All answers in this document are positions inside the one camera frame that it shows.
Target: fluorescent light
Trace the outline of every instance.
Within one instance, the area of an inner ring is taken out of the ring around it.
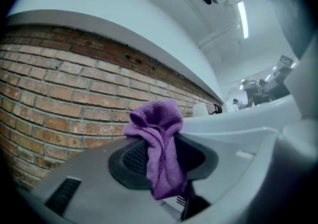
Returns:
[[[248,24],[247,24],[245,6],[242,1],[238,3],[238,9],[239,9],[240,18],[242,20],[244,39],[246,39],[248,38]]]

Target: purple towel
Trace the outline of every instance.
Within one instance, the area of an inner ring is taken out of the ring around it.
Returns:
[[[130,113],[131,122],[125,136],[141,136],[148,142],[147,178],[153,185],[153,196],[160,200],[182,194],[185,174],[182,172],[174,144],[174,134],[183,125],[174,100],[149,101]]]

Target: black chair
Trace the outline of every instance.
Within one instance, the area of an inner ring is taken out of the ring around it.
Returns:
[[[220,107],[217,104],[214,104],[214,106],[215,106],[215,111],[211,115],[213,115],[213,114],[221,114],[222,113],[222,107]]]

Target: person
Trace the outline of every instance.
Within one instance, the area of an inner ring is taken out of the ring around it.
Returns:
[[[239,101],[239,100],[237,100],[237,99],[234,99],[234,100],[233,100],[233,105],[238,106],[238,109],[239,109],[239,110],[246,108],[246,106],[245,106],[241,101]]]
[[[247,94],[247,105],[246,107],[251,107],[253,105],[253,97],[255,94],[258,94],[257,88],[258,82],[256,80],[244,80],[243,81],[243,89]]]

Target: brick wall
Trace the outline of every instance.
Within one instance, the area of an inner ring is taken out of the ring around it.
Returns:
[[[27,189],[83,149],[123,138],[129,111],[176,100],[184,117],[212,96],[150,57],[80,30],[9,28],[0,45],[0,145]]]

